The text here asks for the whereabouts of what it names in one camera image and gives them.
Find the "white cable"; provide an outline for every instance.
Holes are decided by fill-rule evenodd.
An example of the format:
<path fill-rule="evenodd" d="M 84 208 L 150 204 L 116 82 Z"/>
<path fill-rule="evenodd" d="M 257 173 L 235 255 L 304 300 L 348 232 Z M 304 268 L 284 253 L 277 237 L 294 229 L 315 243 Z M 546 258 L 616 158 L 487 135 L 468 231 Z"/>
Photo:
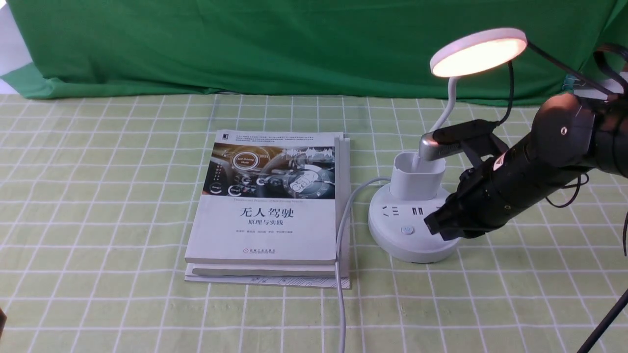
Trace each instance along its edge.
<path fill-rule="evenodd" d="M 445 123 L 449 115 L 452 113 L 453 107 L 456 104 L 457 83 L 458 77 L 449 78 L 449 83 L 447 83 L 447 105 L 445 106 L 445 110 L 443 111 L 443 113 L 440 114 L 438 120 L 436 120 L 434 125 L 431 127 L 430 132 L 440 129 L 440 127 L 443 126 L 443 123 Z M 419 160 L 419 151 L 417 151 L 412 158 L 412 169 L 410 169 L 412 172 L 416 172 L 417 167 L 419 167 Z"/>
<path fill-rule="evenodd" d="M 342 218 L 340 219 L 340 227 L 336 232 L 336 263 L 335 263 L 335 275 L 336 275 L 336 287 L 338 289 L 338 306 L 340 307 L 340 342 L 338 343 L 338 353 L 345 352 L 345 341 L 347 338 L 347 318 L 345 317 L 345 300 L 342 296 L 342 284 L 340 277 L 340 245 L 342 243 L 342 237 L 344 235 L 345 223 L 347 223 L 347 219 L 349 219 L 349 213 L 351 212 L 351 206 L 355 200 L 357 194 L 362 191 L 365 187 L 369 185 L 379 182 L 385 181 L 390 182 L 391 179 L 389 176 L 379 176 L 377 178 L 373 178 L 368 182 L 363 183 L 359 187 L 357 187 L 349 197 L 347 201 L 347 205 L 345 205 L 345 211 L 342 214 Z"/>

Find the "book title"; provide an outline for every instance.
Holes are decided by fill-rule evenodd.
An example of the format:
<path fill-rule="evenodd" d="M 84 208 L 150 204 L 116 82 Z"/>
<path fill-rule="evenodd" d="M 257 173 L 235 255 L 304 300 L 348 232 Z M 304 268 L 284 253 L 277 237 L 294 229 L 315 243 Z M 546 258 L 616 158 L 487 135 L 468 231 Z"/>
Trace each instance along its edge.
<path fill-rule="evenodd" d="M 249 224 L 252 225 L 283 225 L 283 219 L 294 218 L 295 214 L 292 208 L 279 209 L 275 207 L 268 209 L 243 207 L 241 212 L 240 217 L 250 218 Z"/>

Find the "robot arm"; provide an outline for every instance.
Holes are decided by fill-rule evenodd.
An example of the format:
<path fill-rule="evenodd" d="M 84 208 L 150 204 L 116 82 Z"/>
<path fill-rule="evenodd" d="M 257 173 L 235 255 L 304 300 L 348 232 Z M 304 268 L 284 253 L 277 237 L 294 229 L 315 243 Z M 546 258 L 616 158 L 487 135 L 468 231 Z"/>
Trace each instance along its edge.
<path fill-rule="evenodd" d="M 530 133 L 508 149 L 492 130 L 442 130 L 429 136 L 432 145 L 462 149 L 473 164 L 460 176 L 457 191 L 425 219 L 430 232 L 444 240 L 494 231 L 592 169 L 628 177 L 628 99 L 554 96 L 540 107 Z M 439 158 L 427 145 L 421 146 L 424 158 Z M 487 155 L 492 156 L 482 161 Z"/>

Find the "white lamp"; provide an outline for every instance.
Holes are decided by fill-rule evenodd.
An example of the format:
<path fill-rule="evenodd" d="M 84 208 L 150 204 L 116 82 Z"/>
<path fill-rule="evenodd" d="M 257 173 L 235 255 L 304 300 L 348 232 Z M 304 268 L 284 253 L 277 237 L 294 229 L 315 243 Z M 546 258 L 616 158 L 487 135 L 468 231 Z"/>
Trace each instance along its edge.
<path fill-rule="evenodd" d="M 526 34 L 515 28 L 482 31 L 438 50 L 430 60 L 430 69 L 437 77 L 472 75 L 507 63 L 527 45 Z"/>
<path fill-rule="evenodd" d="M 456 40 L 430 60 L 432 74 L 449 77 L 448 102 L 430 131 L 451 114 L 459 77 L 502 65 L 528 46 L 526 35 L 514 28 L 482 31 Z M 458 240 L 431 235 L 424 219 L 440 208 L 449 193 L 441 187 L 445 160 L 420 161 L 415 152 L 402 152 L 394 160 L 391 182 L 381 187 L 369 206 L 369 230 L 389 254 L 412 263 L 435 263 L 449 257 Z"/>

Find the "green cloth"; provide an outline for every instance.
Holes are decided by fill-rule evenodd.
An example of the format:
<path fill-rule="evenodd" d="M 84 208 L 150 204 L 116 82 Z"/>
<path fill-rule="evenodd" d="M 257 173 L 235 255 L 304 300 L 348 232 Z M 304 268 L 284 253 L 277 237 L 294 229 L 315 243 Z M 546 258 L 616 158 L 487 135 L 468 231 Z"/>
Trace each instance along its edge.
<path fill-rule="evenodd" d="M 626 2 L 9 0 L 33 64 L 3 79 L 34 99 L 225 90 L 444 98 L 447 81 L 429 68 L 443 45 L 515 27 L 581 69 L 600 40 L 628 43 Z M 542 102 L 565 79 L 529 50 L 514 69 L 516 104 Z M 458 94 L 503 104 L 507 67 L 465 77 Z"/>

